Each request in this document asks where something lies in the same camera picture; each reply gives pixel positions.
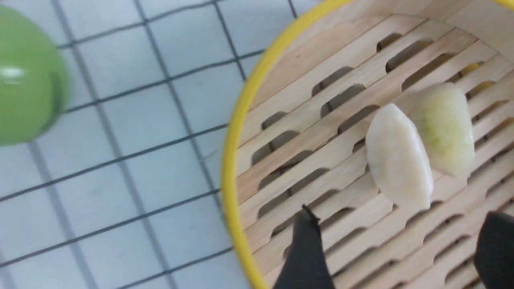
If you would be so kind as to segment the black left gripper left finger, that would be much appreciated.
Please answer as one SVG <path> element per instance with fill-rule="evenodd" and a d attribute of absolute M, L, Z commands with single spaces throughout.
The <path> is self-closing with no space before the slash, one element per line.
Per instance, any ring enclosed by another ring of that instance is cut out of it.
<path fill-rule="evenodd" d="M 274 289 L 334 289 L 319 221 L 310 208 L 302 205 L 294 217 L 292 244 Z"/>

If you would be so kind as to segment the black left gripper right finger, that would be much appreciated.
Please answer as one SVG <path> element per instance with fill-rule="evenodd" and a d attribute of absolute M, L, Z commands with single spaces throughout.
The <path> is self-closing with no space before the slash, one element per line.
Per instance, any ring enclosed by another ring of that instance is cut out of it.
<path fill-rule="evenodd" d="M 478 235 L 474 267 L 487 289 L 514 287 L 513 216 L 488 212 Z"/>

